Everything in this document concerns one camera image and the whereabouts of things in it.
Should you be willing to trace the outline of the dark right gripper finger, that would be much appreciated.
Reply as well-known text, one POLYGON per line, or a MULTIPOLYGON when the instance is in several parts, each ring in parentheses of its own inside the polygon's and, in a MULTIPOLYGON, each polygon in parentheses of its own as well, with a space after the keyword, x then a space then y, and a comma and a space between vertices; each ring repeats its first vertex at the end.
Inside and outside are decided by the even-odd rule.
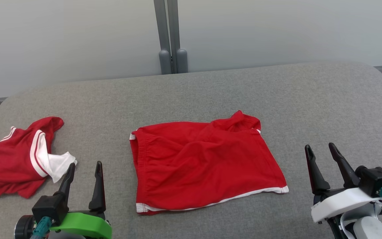
POLYGON ((356 175, 355 170, 350 166, 334 143, 329 143, 329 150, 333 160, 338 164, 339 170, 341 171, 341 176, 344 180, 344 188, 357 188, 359 186, 360 178, 356 175))
POLYGON ((324 194, 330 190, 330 184, 324 179, 322 173, 320 172, 316 163, 316 156, 314 155, 310 145, 305 145, 305 153, 312 193, 314 195, 324 194))

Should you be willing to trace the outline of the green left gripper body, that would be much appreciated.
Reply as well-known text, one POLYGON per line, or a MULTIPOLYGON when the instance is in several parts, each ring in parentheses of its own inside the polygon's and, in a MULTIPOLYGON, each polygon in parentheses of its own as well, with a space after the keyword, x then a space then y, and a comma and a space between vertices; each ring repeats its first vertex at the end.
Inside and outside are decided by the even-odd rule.
POLYGON ((50 231, 67 232, 91 239, 112 239, 112 227, 106 220, 105 211, 70 210, 61 224, 50 227, 50 231))

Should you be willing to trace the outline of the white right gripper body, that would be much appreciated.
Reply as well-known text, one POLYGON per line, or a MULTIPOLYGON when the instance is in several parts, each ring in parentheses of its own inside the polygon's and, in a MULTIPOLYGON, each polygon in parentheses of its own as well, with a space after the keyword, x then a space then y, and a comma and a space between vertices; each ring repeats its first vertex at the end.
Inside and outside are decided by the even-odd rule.
POLYGON ((345 189, 343 192, 313 205, 311 207, 312 219, 314 223, 318 223, 381 199, 378 196, 371 197, 359 188, 345 189))

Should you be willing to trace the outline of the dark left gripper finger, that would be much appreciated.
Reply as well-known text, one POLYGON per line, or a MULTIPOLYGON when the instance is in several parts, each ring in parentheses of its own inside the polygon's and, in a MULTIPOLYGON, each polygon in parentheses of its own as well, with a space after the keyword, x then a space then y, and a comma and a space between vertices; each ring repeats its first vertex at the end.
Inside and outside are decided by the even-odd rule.
POLYGON ((106 202, 102 162, 98 161, 95 168, 95 185, 92 199, 89 202, 89 210, 104 213, 106 210, 106 202))
POLYGON ((76 167, 76 164, 74 162, 70 163, 70 165, 66 171, 66 174, 62 180, 62 183, 61 183, 58 191, 56 192, 56 195, 61 196, 65 203, 68 203, 70 185, 74 179, 75 167, 76 167))

